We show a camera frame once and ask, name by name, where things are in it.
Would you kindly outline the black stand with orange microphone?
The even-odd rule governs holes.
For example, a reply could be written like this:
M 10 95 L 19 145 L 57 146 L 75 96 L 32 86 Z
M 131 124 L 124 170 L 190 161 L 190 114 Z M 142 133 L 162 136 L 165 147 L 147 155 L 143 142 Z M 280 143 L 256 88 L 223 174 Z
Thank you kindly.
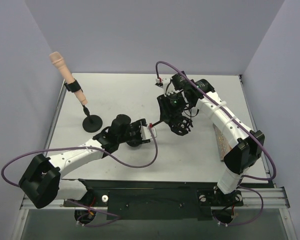
M 182 122 L 168 122 L 167 125 L 169 126 L 170 130 L 178 135 L 178 136 L 184 136 L 186 134 L 188 134 L 189 132 L 191 132 L 191 128 L 193 127 L 193 121 L 188 118 L 183 116 L 183 121 Z M 147 125 L 150 125 L 152 128 L 154 128 L 156 125 L 162 123 L 162 121 L 158 121 L 155 123 L 149 123 Z M 138 147 L 140 145 L 129 145 L 130 147 Z

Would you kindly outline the silver glitter microphone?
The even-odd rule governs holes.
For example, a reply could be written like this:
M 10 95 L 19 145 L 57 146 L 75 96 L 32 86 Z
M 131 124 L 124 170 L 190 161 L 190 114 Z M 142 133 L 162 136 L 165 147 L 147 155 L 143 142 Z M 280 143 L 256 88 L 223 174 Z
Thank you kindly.
M 228 154 L 228 152 L 230 152 L 231 147 L 223 133 L 219 130 L 219 128 L 215 124 L 213 124 L 212 126 L 215 132 L 220 161 L 224 162 L 224 158 Z

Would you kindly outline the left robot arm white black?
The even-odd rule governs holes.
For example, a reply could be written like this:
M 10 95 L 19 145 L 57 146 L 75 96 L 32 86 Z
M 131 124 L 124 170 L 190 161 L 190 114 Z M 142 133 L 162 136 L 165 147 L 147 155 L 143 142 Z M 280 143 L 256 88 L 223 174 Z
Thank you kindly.
M 72 199 L 87 206 L 93 200 L 88 186 L 82 180 L 63 177 L 85 164 L 110 156 L 120 144 L 136 147 L 156 137 L 156 129 L 144 118 L 132 122 L 127 115 L 119 114 L 110 126 L 74 149 L 52 156 L 36 155 L 18 185 L 38 209 L 56 199 Z

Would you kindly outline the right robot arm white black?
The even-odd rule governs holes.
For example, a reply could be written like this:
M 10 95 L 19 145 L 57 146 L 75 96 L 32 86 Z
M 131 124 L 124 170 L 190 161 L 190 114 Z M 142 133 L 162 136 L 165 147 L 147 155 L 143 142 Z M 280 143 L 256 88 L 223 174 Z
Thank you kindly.
M 240 185 L 243 175 L 261 157 L 265 136 L 260 130 L 254 132 L 240 123 L 207 80 L 187 81 L 184 75 L 177 73 L 170 78 L 155 80 L 156 86 L 163 90 L 157 97 L 159 120 L 166 123 L 173 133 L 184 136 L 193 127 L 193 116 L 185 112 L 196 110 L 203 112 L 221 132 L 230 150 L 223 158 L 226 168 L 213 198 L 216 203 L 224 205 Z

